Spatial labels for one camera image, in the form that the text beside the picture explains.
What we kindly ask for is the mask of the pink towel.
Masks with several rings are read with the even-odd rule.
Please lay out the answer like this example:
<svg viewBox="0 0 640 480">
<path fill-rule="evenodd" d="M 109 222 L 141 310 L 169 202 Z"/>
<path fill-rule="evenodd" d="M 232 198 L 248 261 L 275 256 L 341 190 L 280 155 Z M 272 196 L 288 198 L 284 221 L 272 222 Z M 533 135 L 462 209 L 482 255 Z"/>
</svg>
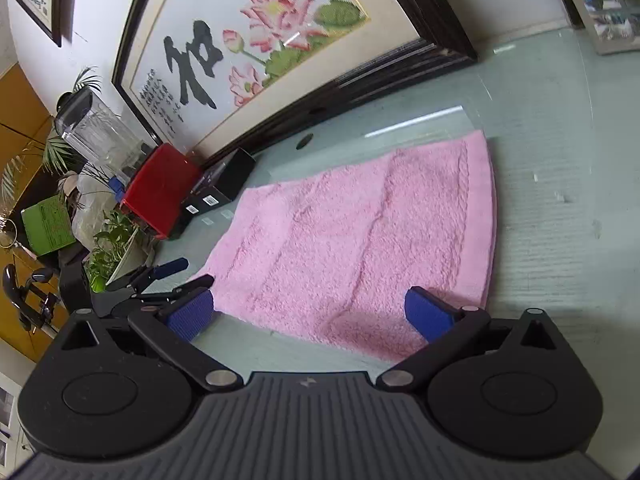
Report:
<svg viewBox="0 0 640 480">
<path fill-rule="evenodd" d="M 406 292 L 484 307 L 495 242 L 494 172 L 474 131 L 248 188 L 203 272 L 224 314 L 399 361 L 424 343 Z"/>
</svg>

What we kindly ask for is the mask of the potted green plant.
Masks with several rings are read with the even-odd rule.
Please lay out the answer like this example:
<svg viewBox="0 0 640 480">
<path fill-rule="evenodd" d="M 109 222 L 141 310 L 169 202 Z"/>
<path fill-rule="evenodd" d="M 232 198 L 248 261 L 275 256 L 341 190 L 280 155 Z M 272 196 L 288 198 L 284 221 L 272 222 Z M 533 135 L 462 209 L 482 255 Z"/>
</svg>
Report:
<svg viewBox="0 0 640 480">
<path fill-rule="evenodd" d="M 52 127 L 47 142 L 40 146 L 35 146 L 36 151 L 41 152 L 41 159 L 45 170 L 50 174 L 61 177 L 59 185 L 73 177 L 70 170 L 70 160 L 78 162 L 79 155 L 73 154 L 72 147 L 66 143 Z M 9 206 L 14 203 L 17 178 L 24 168 L 24 158 L 30 155 L 30 151 L 22 151 L 21 154 L 14 155 L 2 168 L 1 171 L 1 231 L 6 232 L 10 223 Z M 102 188 L 98 194 L 111 194 L 113 190 L 108 186 L 108 180 L 114 177 L 114 172 L 108 172 L 105 165 L 96 165 L 86 162 L 81 168 L 80 176 L 85 176 L 93 181 L 99 182 Z M 114 271 L 118 257 L 123 257 L 129 248 L 129 240 L 134 234 L 138 234 L 134 222 L 127 219 L 122 212 L 104 212 L 102 214 L 101 229 L 91 237 L 93 246 L 90 248 L 89 261 L 86 270 L 90 285 L 95 292 L 99 292 L 98 276 L 103 275 L 102 280 L 106 281 L 106 272 Z"/>
</svg>

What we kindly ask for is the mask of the red blender base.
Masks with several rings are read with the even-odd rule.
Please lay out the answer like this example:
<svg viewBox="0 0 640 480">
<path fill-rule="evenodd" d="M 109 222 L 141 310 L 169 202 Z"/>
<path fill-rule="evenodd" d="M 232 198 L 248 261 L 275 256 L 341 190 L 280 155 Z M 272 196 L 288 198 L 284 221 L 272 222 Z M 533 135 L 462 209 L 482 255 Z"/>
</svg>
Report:
<svg viewBox="0 0 640 480">
<path fill-rule="evenodd" d="M 160 145 L 144 162 L 126 188 L 122 206 L 146 223 L 160 240 L 174 230 L 182 202 L 203 175 L 172 145 Z"/>
</svg>

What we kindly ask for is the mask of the green box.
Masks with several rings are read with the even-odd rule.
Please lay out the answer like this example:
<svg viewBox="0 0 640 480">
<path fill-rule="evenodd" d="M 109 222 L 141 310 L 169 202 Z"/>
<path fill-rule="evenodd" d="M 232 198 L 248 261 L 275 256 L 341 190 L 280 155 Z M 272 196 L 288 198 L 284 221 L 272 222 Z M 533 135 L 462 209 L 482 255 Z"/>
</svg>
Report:
<svg viewBox="0 0 640 480">
<path fill-rule="evenodd" d="M 21 211 L 28 244 L 40 257 L 76 242 L 64 200 L 58 195 Z"/>
</svg>

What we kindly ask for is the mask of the black small box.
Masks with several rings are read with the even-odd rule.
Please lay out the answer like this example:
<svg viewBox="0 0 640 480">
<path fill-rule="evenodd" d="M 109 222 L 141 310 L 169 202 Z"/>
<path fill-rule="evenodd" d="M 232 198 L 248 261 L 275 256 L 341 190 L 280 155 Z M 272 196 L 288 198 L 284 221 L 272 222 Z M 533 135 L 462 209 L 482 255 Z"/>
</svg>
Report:
<svg viewBox="0 0 640 480">
<path fill-rule="evenodd" d="M 255 166 L 254 157 L 238 148 L 207 169 L 182 201 L 180 216 L 169 238 L 179 237 L 193 218 L 233 202 Z"/>
</svg>

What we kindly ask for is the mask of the clear blender jar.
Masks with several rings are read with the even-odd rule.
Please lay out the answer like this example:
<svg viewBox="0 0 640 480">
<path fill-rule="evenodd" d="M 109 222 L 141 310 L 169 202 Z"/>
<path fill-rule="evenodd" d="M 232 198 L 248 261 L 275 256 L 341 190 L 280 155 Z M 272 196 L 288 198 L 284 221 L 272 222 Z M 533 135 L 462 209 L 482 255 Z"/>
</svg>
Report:
<svg viewBox="0 0 640 480">
<path fill-rule="evenodd" d="M 144 142 L 88 87 L 58 100 L 56 133 L 93 165 L 128 183 L 157 145 Z"/>
</svg>

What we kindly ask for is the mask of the dark coin on table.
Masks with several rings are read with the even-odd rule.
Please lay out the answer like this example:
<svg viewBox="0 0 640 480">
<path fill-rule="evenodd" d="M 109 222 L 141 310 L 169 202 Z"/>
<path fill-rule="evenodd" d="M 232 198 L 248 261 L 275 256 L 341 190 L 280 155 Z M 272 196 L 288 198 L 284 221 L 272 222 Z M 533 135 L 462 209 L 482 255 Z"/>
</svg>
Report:
<svg viewBox="0 0 640 480">
<path fill-rule="evenodd" d="M 299 151 L 299 150 L 302 150 L 303 148 L 306 148 L 306 146 L 311 142 L 313 138 L 314 138 L 314 135 L 312 133 L 306 134 L 306 136 L 301 138 L 296 144 L 296 150 Z"/>
</svg>

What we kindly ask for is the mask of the framed lotus calligraphy picture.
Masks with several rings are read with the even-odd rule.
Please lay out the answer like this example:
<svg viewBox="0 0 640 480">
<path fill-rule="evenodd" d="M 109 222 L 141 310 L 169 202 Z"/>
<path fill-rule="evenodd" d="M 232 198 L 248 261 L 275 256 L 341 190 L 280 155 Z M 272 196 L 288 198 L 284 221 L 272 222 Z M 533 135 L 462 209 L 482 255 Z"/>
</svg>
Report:
<svg viewBox="0 0 640 480">
<path fill-rule="evenodd" d="M 207 160 L 476 59 L 447 0 L 132 0 L 112 81 L 155 142 Z"/>
</svg>

